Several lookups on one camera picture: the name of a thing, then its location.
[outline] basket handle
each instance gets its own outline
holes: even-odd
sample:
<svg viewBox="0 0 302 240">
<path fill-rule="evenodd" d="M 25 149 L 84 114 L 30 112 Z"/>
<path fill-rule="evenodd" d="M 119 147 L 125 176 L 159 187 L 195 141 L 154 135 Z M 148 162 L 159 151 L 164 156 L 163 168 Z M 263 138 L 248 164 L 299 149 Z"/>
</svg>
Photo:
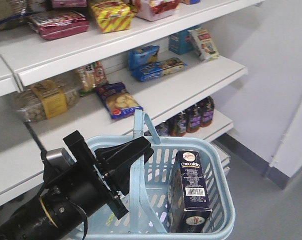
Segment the basket handle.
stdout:
<svg viewBox="0 0 302 240">
<path fill-rule="evenodd" d="M 148 126 L 153 141 L 155 144 L 160 144 L 160 138 L 151 122 L 148 114 L 142 110 L 135 110 L 134 114 L 134 131 L 133 138 L 138 138 L 144 135 L 144 122 Z M 144 180 L 144 158 L 140 157 L 131 166 L 131 178 L 130 178 L 130 230 L 132 233 L 139 233 L 139 207 L 141 206 L 145 214 L 150 218 L 154 228 L 159 233 L 166 233 L 166 229 L 157 217 L 156 213 L 151 207 L 149 198 L 146 192 L 145 180 Z"/>
</svg>

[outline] chocofello box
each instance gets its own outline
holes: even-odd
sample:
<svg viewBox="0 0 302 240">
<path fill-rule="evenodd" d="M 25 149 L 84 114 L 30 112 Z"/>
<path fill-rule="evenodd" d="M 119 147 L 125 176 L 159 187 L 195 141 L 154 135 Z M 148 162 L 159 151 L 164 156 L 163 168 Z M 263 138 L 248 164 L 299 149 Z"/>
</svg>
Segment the chocofello box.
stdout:
<svg viewBox="0 0 302 240">
<path fill-rule="evenodd" d="M 176 153 L 168 193 L 171 233 L 200 233 L 211 215 L 200 155 L 197 151 Z"/>
</svg>

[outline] gray floor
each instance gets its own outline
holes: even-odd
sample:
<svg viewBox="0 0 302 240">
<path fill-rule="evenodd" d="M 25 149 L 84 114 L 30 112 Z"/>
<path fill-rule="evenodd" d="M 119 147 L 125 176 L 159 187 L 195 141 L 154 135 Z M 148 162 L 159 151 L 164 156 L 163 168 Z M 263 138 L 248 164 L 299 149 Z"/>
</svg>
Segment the gray floor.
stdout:
<svg viewBox="0 0 302 240">
<path fill-rule="evenodd" d="M 302 240 L 302 171 L 281 190 L 219 146 L 231 156 L 227 180 L 236 210 L 227 240 Z"/>
</svg>

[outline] shopping basket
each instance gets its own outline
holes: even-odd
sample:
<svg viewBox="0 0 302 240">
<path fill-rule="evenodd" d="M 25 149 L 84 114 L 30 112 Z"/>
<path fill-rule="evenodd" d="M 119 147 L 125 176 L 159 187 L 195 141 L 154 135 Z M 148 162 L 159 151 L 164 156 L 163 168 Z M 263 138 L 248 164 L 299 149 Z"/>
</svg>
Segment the shopping basket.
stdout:
<svg viewBox="0 0 302 240">
<path fill-rule="evenodd" d="M 131 167 L 130 193 L 122 201 L 129 213 L 118 220 L 107 205 L 89 218 L 86 239 L 89 240 L 223 240 L 233 230 L 235 210 L 225 174 L 215 148 L 205 140 L 190 137 L 159 137 L 150 117 L 141 110 L 135 111 L 133 137 L 144 135 L 147 125 L 151 136 L 145 136 L 154 154 L 144 165 L 143 157 Z M 132 140 L 128 135 L 101 135 L 86 142 L 92 152 L 97 148 L 111 147 Z M 178 150 L 198 151 L 201 158 L 212 214 L 202 233 L 170 233 L 166 193 L 169 175 Z M 82 226 L 69 235 L 82 239 Z"/>
</svg>

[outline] food packaging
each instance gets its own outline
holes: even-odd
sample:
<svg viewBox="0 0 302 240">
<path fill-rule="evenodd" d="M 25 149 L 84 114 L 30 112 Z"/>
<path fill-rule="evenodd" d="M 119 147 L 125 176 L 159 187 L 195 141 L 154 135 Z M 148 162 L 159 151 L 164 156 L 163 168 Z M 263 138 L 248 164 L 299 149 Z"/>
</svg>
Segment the food packaging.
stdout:
<svg viewBox="0 0 302 240">
<path fill-rule="evenodd" d="M 0 0 L 0 31 L 23 25 L 28 16 L 49 10 L 49 0 Z"/>
<path fill-rule="evenodd" d="M 95 61 L 85 66 L 78 67 L 75 72 L 82 82 L 80 95 L 83 96 L 93 91 L 95 87 L 108 84 L 101 61 Z"/>
<path fill-rule="evenodd" d="M 189 30 L 191 43 L 197 55 L 202 61 L 210 61 L 219 57 L 219 52 L 211 38 L 211 35 L 204 28 Z"/>
<path fill-rule="evenodd" d="M 77 8 L 77 7 L 86 7 L 86 0 L 51 0 L 52 7 L 54 8 Z"/>
<path fill-rule="evenodd" d="M 158 61 L 136 68 L 132 72 L 132 76 L 141 82 L 156 79 L 168 74 L 173 74 L 180 71 L 184 65 L 177 57 L 169 58 L 165 61 Z"/>
<path fill-rule="evenodd" d="M 50 119 L 76 105 L 81 82 L 69 71 L 30 85 L 12 96 L 12 107 L 27 122 Z"/>
<path fill-rule="evenodd" d="M 102 33 L 131 28 L 131 20 L 134 17 L 134 13 L 124 2 L 116 0 L 90 0 L 89 7 Z"/>
<path fill-rule="evenodd" d="M 193 26 L 188 29 L 176 32 L 169 36 L 169 50 L 178 55 L 183 55 L 194 49 L 188 30 L 197 29 L 199 26 Z"/>
<path fill-rule="evenodd" d="M 179 0 L 126 0 L 132 5 L 136 16 L 148 21 L 156 21 L 174 14 Z"/>
<path fill-rule="evenodd" d="M 45 40 L 68 37 L 87 31 L 89 22 L 76 11 L 52 10 L 32 15 L 29 24 Z"/>
<path fill-rule="evenodd" d="M 181 3 L 191 5 L 191 4 L 198 4 L 201 0 L 181 0 Z"/>
<path fill-rule="evenodd" d="M 157 62 L 159 46 L 141 47 L 129 52 L 129 70 L 139 66 Z"/>
<path fill-rule="evenodd" d="M 97 86 L 95 90 L 112 119 L 125 118 L 133 115 L 136 109 L 143 109 L 123 82 Z"/>
<path fill-rule="evenodd" d="M 169 232 L 200 233 L 212 214 L 198 151 L 176 153 L 167 192 Z"/>
</svg>

